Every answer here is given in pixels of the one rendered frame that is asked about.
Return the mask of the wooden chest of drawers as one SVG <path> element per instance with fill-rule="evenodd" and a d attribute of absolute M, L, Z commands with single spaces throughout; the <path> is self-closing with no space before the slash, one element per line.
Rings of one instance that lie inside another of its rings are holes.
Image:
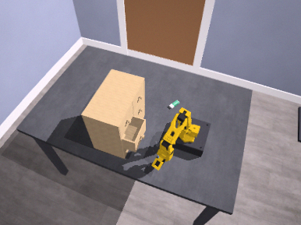
<path fill-rule="evenodd" d="M 143 77 L 109 72 L 81 114 L 95 149 L 125 159 L 119 126 L 143 82 Z"/>

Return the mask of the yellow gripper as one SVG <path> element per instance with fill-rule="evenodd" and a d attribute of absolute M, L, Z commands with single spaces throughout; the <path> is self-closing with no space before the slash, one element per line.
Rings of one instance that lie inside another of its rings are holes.
<path fill-rule="evenodd" d="M 157 152 L 157 155 L 159 156 L 159 158 L 156 158 L 154 160 L 154 162 L 152 163 L 152 167 L 156 168 L 157 170 L 160 169 L 161 165 L 163 164 L 162 160 L 165 159 L 165 162 L 169 161 L 172 158 L 171 156 L 166 156 L 164 153 L 161 152 L 161 150 L 159 149 Z"/>

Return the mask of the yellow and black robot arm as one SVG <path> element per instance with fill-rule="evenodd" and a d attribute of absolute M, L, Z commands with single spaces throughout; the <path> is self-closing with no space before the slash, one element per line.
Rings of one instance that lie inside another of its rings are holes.
<path fill-rule="evenodd" d="M 191 115 L 191 112 L 187 111 L 184 108 L 181 108 L 179 110 L 179 114 L 176 114 L 175 117 L 173 118 L 168 131 L 165 133 L 165 135 L 163 137 L 164 140 L 162 139 L 160 142 L 160 150 L 166 156 L 171 156 L 173 154 L 174 149 L 172 148 L 172 144 L 173 145 L 175 144 L 175 141 L 177 140 L 178 137 L 183 142 L 193 142 L 193 140 L 198 132 L 199 126 L 191 125 L 190 115 Z M 176 128 L 175 123 L 176 123 L 177 119 L 178 119 L 178 127 Z M 193 128 L 194 128 L 194 130 L 193 130 Z M 172 132 L 174 132 L 175 134 L 171 137 Z"/>

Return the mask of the white eraser with green sleeve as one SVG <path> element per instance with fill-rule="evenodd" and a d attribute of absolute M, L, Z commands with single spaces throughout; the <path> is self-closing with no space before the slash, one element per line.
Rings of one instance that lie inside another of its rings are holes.
<path fill-rule="evenodd" d="M 169 107 L 172 109 L 178 104 L 179 104 L 179 102 L 176 100 L 174 103 L 170 104 Z"/>

